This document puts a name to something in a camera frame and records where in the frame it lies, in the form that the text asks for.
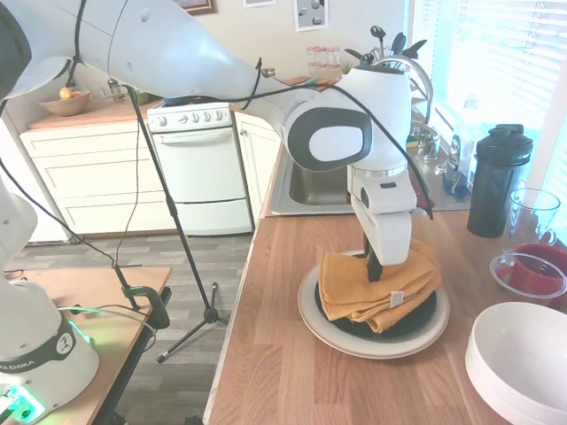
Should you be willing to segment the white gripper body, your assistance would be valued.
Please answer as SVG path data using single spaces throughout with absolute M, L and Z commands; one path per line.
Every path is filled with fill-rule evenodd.
M 394 266 L 408 258 L 412 221 L 409 212 L 368 214 L 365 234 L 383 266 Z

